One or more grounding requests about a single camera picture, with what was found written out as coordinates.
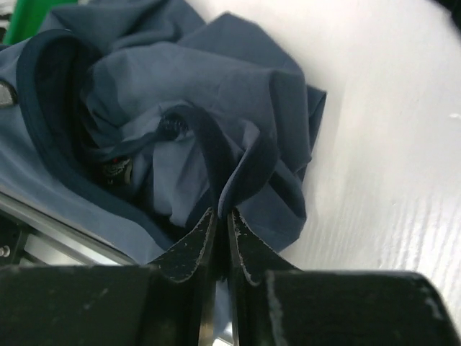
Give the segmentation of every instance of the blue cloth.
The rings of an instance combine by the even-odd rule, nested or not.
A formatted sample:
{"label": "blue cloth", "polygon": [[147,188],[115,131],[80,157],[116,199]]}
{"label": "blue cloth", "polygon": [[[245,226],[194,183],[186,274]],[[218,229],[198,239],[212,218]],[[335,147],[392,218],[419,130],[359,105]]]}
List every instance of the blue cloth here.
{"label": "blue cloth", "polygon": [[209,206],[277,251],[299,237],[326,96],[254,23],[182,0],[58,7],[0,51],[0,79],[19,101],[0,109],[0,189],[137,263]]}

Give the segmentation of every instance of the screw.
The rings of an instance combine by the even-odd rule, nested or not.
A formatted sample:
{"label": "screw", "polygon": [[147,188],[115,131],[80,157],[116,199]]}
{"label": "screw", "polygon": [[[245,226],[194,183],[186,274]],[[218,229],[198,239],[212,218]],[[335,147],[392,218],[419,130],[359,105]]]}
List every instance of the screw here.
{"label": "screw", "polygon": [[10,253],[11,251],[7,245],[0,247],[0,257],[8,257]]}

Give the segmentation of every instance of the cloth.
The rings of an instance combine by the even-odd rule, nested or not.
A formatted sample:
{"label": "cloth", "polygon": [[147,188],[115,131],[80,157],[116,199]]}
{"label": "cloth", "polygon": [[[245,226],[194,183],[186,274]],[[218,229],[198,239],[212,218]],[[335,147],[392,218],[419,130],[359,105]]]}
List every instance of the cloth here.
{"label": "cloth", "polygon": [[[206,25],[182,0],[62,6],[0,51],[0,79],[18,101],[0,109],[0,189],[137,263],[209,206],[237,205],[276,251],[299,237],[326,95],[254,23]],[[227,300],[218,285],[217,329]]]}

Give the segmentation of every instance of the navy blue trim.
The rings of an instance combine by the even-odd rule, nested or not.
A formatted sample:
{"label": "navy blue trim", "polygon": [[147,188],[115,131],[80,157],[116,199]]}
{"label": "navy blue trim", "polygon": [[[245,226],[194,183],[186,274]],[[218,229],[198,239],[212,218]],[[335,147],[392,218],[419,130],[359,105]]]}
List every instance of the navy blue trim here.
{"label": "navy blue trim", "polygon": [[[84,58],[94,54],[93,50],[84,45],[72,32],[67,30],[49,30],[32,37],[24,47],[17,62],[17,91],[22,116],[27,128],[27,132],[40,155],[43,164],[48,171],[69,190],[86,200],[98,205],[100,208],[131,220],[143,227],[163,249],[172,245],[172,241],[163,233],[157,230],[160,227],[154,223],[144,212],[133,207],[131,204],[116,198],[91,180],[83,177],[76,168],[76,162],[71,157],[65,156],[57,146],[50,130],[50,119],[48,112],[58,111],[47,109],[44,114],[44,107],[52,105],[54,101],[63,97],[64,90],[50,91],[53,98],[39,99],[38,90],[40,85],[37,83],[37,75],[40,73],[40,63],[47,58],[53,57],[53,51],[48,50],[51,45],[58,43],[56,47],[63,47],[68,50],[68,59]],[[55,114],[54,116],[64,117],[71,115]]]}

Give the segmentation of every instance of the gray button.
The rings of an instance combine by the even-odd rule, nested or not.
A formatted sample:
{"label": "gray button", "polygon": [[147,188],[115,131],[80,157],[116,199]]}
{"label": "gray button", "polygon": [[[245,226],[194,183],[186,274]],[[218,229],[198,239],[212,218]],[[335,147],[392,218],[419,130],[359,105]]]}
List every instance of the gray button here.
{"label": "gray button", "polygon": [[0,81],[0,108],[14,106],[17,103],[16,91],[6,81]]}

